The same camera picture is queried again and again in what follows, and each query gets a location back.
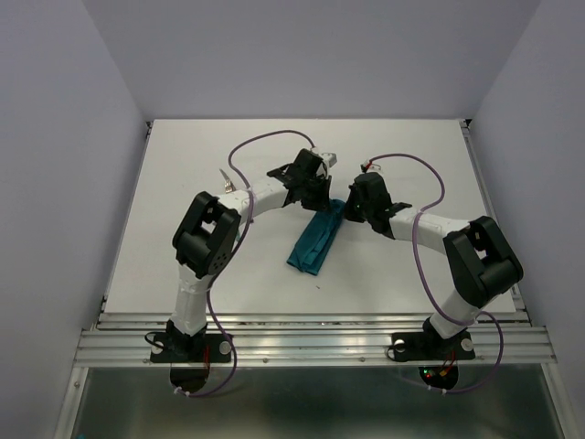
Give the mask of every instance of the metal frame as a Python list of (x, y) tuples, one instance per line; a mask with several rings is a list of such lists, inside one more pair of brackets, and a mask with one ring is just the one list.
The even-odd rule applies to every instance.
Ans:
[[(460, 123), (487, 212), (495, 217), (484, 178), (476, 160), (469, 129)], [(505, 336), (504, 364), (541, 364), (562, 433), (579, 438), (579, 430), (562, 380), (548, 332), (532, 327), (517, 286), (512, 288), (515, 313), (496, 315)], [(241, 367), (393, 367), (404, 366), (386, 357), (392, 334), (420, 330), (424, 314), (409, 315), (220, 315), (219, 319), (234, 336)], [(168, 315), (101, 313), (98, 322), (80, 337), (73, 371), (61, 414), (56, 438), (72, 434), (89, 368), (167, 368), (149, 361), (150, 347), (144, 334), (162, 330)], [(213, 332), (215, 326), (209, 326)], [(485, 318), (470, 328), (477, 359), (462, 363), (493, 364), (499, 337)], [(422, 365), (409, 362), (409, 366)], [(195, 367), (196, 364), (174, 365)], [(230, 367), (218, 364), (214, 367)]]

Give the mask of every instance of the white tabletop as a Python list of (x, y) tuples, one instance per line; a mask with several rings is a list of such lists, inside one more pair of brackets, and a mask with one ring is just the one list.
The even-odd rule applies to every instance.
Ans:
[[(403, 152), (430, 162), (447, 194), (432, 213), (473, 220), (485, 214), (480, 190), (457, 121), (407, 120), (193, 120), (155, 121), (130, 216), (122, 238), (105, 311), (171, 313), (178, 269), (171, 239), (193, 197), (223, 192), (222, 167), (240, 142), (279, 129), (310, 135), (321, 152), (337, 153), (331, 197), (346, 200), (359, 165), (373, 155)], [(302, 137), (286, 134), (240, 150), (235, 162), (250, 182), (290, 163)], [(421, 207), (436, 199), (439, 185), (425, 167), (404, 158), (379, 162), (393, 201)], [(220, 313), (363, 314), (431, 313), (409, 242), (376, 234), (367, 224), (345, 221), (320, 273), (300, 273), (286, 264), (313, 216), (300, 205), (258, 217), (239, 254), (219, 277), (213, 302)], [(420, 250), (431, 289), (441, 302), (453, 289), (447, 259)], [(488, 306), (514, 312), (509, 293)]]

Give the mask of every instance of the teal cloth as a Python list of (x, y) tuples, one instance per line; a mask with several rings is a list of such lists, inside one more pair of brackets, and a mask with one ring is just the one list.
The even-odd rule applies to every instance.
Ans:
[(332, 199), (330, 211), (314, 214), (303, 234), (294, 244), (294, 249), (287, 261), (289, 265), (315, 276), (319, 273), (344, 218), (345, 205), (341, 199)]

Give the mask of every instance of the gray wall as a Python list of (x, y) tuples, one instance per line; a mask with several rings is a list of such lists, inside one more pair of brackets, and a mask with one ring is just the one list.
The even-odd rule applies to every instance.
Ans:
[(585, 3), (545, 0), (472, 123), (495, 210), (585, 419)]
[(3, 1), (0, 20), (0, 435), (37, 439), (98, 312), (145, 132), (81, 1)]
[(84, 0), (146, 117), (471, 117), (538, 0)]

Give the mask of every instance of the purple cable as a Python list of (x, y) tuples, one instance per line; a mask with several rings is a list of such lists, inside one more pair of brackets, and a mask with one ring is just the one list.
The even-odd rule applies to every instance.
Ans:
[[(442, 181), (441, 176), (439, 175), (439, 173), (437, 172), (437, 170), (434, 167), (432, 167), (429, 163), (427, 163), (423, 159), (416, 157), (415, 155), (403, 154), (403, 153), (377, 155), (377, 156), (369, 159), (369, 164), (371, 165), (372, 163), (374, 163), (376, 160), (379, 160), (380, 158), (391, 158), (391, 157), (410, 158), (412, 160), (415, 160), (415, 161), (421, 163), (422, 165), (425, 165), (437, 177), (437, 180), (439, 181), (439, 184), (441, 185), (441, 195), (435, 201), (433, 201), (431, 204), (428, 204), (425, 207), (421, 208), (419, 213), (417, 213), (417, 215), (414, 217), (414, 222), (412, 224), (412, 251), (414, 253), (414, 262), (417, 265), (417, 271), (419, 272), (419, 277), (420, 277), (420, 281), (422, 282), (422, 287), (424, 288), (424, 291), (427, 294), (427, 297), (429, 297), (429, 300), (431, 301), (431, 304), (435, 308), (437, 313), (441, 317), (443, 317), (445, 320), (447, 320), (448, 322), (451, 322), (457, 326), (470, 327), (471, 325), (473, 325), (475, 323), (474, 320), (469, 320), (469, 321), (456, 320), (450, 316), (447, 316), (447, 314), (441, 309), (441, 307), (439, 306), (439, 304), (435, 300), (434, 296), (432, 295), (431, 289), (429, 287), (429, 283), (427, 282), (427, 278), (424, 275), (424, 271), (422, 270), (422, 264), (420, 263), (419, 246), (418, 246), (418, 241), (419, 241), (418, 230), (419, 230), (420, 217), (424, 214), (424, 212), (427, 209), (434, 208), (435, 206), (437, 206), (439, 203), (441, 203), (443, 201), (443, 199), (445, 198), (445, 184)], [(499, 349), (498, 356), (497, 356), (497, 359), (495, 361), (494, 367), (477, 384), (474, 384), (473, 386), (470, 386), (470, 387), (466, 387), (464, 389), (459, 389), (459, 390), (454, 390), (454, 391), (446, 391), (447, 393), (453, 393), (453, 394), (466, 393), (468, 391), (474, 391), (475, 389), (482, 387), (484, 384), (486, 384), (486, 382), (488, 382), (492, 378), (495, 371), (498, 369), (498, 367), (500, 366), (500, 363), (502, 362), (502, 357), (504, 355), (504, 332), (502, 331), (502, 327), (500, 327), (500, 324), (498, 323), (497, 319), (491, 313), (489, 313), (487, 311), (480, 311), (479, 314), (488, 316), (489, 318), (492, 319), (492, 321), (495, 324), (495, 327), (497, 328), (498, 335), (500, 337), (500, 349)]]
[[(229, 152), (228, 164), (229, 164), (229, 167), (231, 169), (233, 169), (236, 172), (236, 174), (238, 174), (238, 176), (241, 178), (241, 180), (244, 182), (244, 185), (246, 185), (246, 189), (250, 188), (250, 182), (248, 181), (246, 176), (244, 176), (244, 174), (233, 164), (232, 157), (243, 146), (245, 146), (247, 144), (251, 144), (252, 142), (263, 139), (265, 137), (271, 137), (273, 135), (278, 135), (278, 134), (298, 134), (301, 137), (303, 137), (304, 139), (306, 139), (307, 142), (309, 142), (309, 144), (311, 144), (311, 149), (315, 148), (313, 140), (311, 140), (311, 138), (308, 135), (301, 133), (300, 131), (295, 131), (295, 130), (273, 131), (270, 133), (257, 135), (256, 137), (252, 137), (251, 139), (248, 139), (245, 142), (242, 142), (241, 144), (239, 144), (238, 146), (236, 146), (234, 149), (232, 149)], [(254, 197), (253, 197), (251, 191), (248, 191), (248, 195), (249, 195), (249, 200), (250, 200), (250, 208), (248, 209), (248, 217), (246, 218), (244, 230), (242, 231), (242, 233), (239, 237), (239, 241), (236, 244), (236, 247), (234, 247), (234, 251), (231, 253), (231, 258), (233, 258), (236, 255), (236, 253), (238, 252), (239, 247), (241, 247), (241, 244), (244, 242), (244, 239), (246, 238), (246, 235), (248, 234), (248, 230), (250, 229), (250, 224), (252, 223), (253, 212), (254, 212)], [(233, 378), (234, 374), (236, 373), (236, 369), (238, 368), (238, 353), (236, 352), (236, 347), (234, 345), (234, 342), (231, 339), (231, 337), (229, 336), (228, 332), (221, 325), (221, 323), (219, 323), (218, 315), (214, 311), (213, 305), (211, 304), (211, 287), (213, 286), (213, 284), (218, 279), (218, 277), (221, 273), (223, 273), (223, 272), (218, 273), (211, 280), (211, 283), (209, 284), (209, 289), (207, 290), (207, 308), (209, 308), (209, 314), (211, 315), (211, 318), (213, 319), (213, 323), (216, 324), (216, 327), (218, 327), (219, 332), (221, 333), (221, 335), (223, 335), (223, 337), (226, 339), (226, 341), (229, 343), (229, 346), (231, 347), (231, 351), (234, 354), (234, 363), (233, 363), (233, 366), (231, 367), (231, 371), (229, 372), (229, 375), (222, 382), (220, 382), (220, 384), (217, 387), (211, 389), (210, 391), (204, 391), (203, 393), (187, 393), (187, 392), (183, 391), (182, 389), (175, 388), (175, 391), (177, 393), (180, 393), (184, 396), (188, 396), (189, 398), (203, 398), (203, 397), (206, 397), (206, 396), (209, 396), (209, 395), (215, 393), (216, 391), (219, 391), (220, 389), (225, 387), (226, 384), (228, 384), (228, 382)]]

